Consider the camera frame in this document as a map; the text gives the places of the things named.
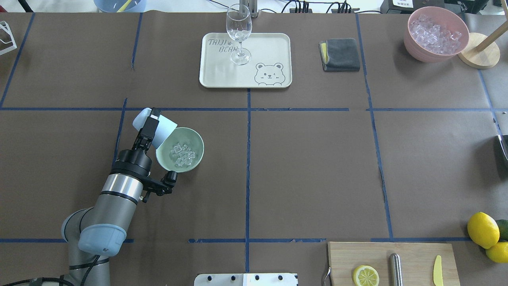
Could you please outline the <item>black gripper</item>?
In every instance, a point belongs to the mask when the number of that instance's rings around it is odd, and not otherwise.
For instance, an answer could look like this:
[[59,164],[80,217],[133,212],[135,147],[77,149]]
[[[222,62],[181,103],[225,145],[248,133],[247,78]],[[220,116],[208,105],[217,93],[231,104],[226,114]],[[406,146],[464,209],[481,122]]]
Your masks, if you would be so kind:
[[131,149],[122,150],[113,163],[111,174],[130,174],[133,177],[148,177],[152,160],[147,155],[159,124],[160,109],[152,108]]

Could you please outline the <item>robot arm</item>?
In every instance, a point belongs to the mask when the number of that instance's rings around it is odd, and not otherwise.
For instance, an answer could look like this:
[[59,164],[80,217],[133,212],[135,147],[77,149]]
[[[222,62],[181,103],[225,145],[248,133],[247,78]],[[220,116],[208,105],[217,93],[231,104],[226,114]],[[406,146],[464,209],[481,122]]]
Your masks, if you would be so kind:
[[176,129],[176,123],[158,108],[146,108],[133,121],[138,130],[132,148],[119,152],[95,205],[69,215],[62,223],[62,237],[69,244],[69,273],[62,285],[109,286],[109,259],[120,251],[136,207],[154,193],[170,194],[176,175],[150,177],[151,147],[158,148]]

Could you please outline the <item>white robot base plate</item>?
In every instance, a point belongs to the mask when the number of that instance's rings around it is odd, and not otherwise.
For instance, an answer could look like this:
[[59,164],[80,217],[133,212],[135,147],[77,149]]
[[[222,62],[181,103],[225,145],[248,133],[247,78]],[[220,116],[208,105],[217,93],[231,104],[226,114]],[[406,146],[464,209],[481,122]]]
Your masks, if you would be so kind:
[[298,286],[294,273],[225,273],[200,274],[194,286]]

